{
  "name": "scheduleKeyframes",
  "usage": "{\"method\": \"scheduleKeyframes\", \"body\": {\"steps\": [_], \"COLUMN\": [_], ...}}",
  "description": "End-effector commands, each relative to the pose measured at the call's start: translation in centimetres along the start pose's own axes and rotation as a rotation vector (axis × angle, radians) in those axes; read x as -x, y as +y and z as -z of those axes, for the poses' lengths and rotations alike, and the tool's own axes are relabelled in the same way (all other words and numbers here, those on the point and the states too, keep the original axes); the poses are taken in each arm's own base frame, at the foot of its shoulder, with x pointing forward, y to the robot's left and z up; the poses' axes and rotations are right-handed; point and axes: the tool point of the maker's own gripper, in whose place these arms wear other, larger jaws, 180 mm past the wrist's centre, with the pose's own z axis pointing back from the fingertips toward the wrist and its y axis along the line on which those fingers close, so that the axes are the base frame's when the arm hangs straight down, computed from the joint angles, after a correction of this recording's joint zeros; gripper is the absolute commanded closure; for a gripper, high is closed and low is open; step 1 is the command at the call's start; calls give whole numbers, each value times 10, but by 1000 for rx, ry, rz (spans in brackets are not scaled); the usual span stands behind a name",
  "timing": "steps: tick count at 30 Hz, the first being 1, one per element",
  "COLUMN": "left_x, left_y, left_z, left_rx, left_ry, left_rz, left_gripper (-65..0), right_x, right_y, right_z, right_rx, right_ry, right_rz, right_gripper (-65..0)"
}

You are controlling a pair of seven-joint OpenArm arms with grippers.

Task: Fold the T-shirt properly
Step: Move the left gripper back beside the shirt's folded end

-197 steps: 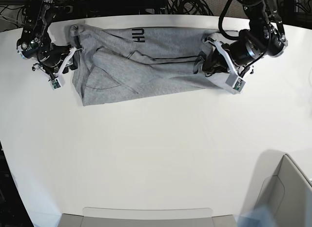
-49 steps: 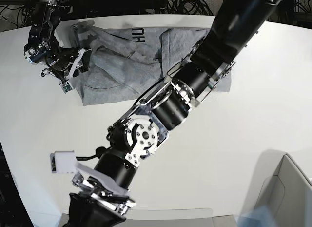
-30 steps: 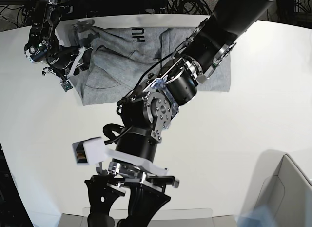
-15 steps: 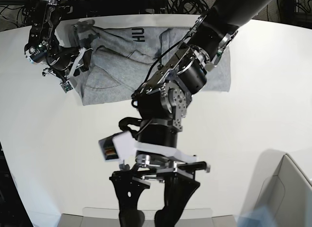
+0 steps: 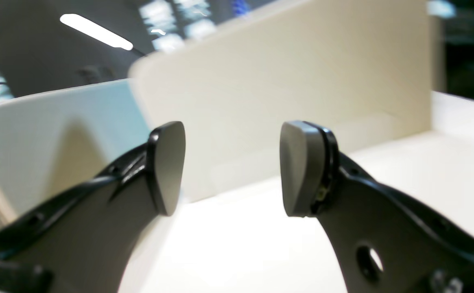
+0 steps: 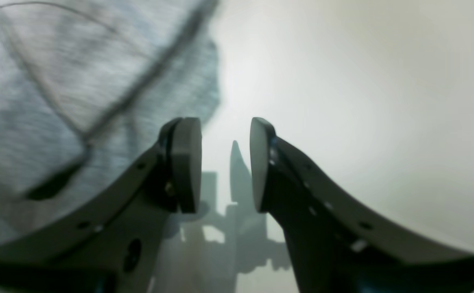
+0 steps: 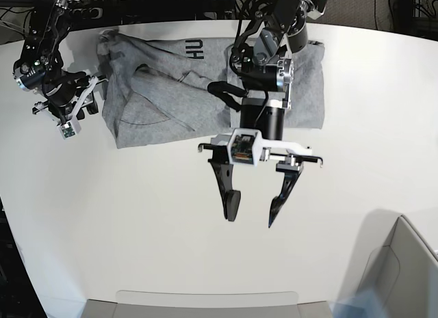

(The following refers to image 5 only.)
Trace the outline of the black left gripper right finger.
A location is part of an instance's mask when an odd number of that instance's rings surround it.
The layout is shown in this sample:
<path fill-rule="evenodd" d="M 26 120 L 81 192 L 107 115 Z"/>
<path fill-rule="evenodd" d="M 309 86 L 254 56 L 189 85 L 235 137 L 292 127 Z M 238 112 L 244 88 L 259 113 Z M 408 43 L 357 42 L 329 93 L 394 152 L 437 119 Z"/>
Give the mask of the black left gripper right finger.
<path fill-rule="evenodd" d="M 318 220 L 349 293 L 474 293 L 474 237 L 373 178 L 329 128 L 284 122 L 280 169 L 285 213 Z"/>

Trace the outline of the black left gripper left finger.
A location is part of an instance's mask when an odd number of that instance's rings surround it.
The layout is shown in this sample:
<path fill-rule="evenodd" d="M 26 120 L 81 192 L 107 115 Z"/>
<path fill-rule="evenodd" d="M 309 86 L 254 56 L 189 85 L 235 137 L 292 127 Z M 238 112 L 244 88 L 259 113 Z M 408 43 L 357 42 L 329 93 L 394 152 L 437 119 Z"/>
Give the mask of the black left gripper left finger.
<path fill-rule="evenodd" d="M 116 293 L 141 233 L 177 209 L 185 152 L 183 123 L 167 122 L 2 228 L 0 293 Z"/>

